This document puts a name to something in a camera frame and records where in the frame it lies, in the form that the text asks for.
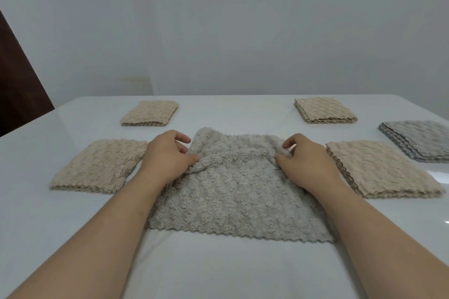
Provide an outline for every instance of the table surface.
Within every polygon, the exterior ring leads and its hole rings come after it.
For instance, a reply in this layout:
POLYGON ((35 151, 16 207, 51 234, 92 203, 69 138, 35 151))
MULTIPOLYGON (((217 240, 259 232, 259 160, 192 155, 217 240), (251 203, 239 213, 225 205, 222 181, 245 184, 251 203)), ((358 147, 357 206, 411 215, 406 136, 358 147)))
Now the table surface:
MULTIPOLYGON (((83 97, 0 138, 0 298, 7 296, 82 227, 110 195, 49 191, 56 172, 101 138, 152 140, 176 129, 227 134, 302 132, 312 140, 390 142, 383 121, 449 121, 394 95, 336 95, 355 124, 308 125, 298 95, 83 97), (165 127, 122 127, 140 100, 180 104, 165 127)), ((449 164, 420 164, 449 189, 449 164)), ((449 264, 449 194, 442 199, 370 200, 379 211, 449 264)), ((279 242, 149 230, 125 298, 365 298, 341 243, 279 242)))

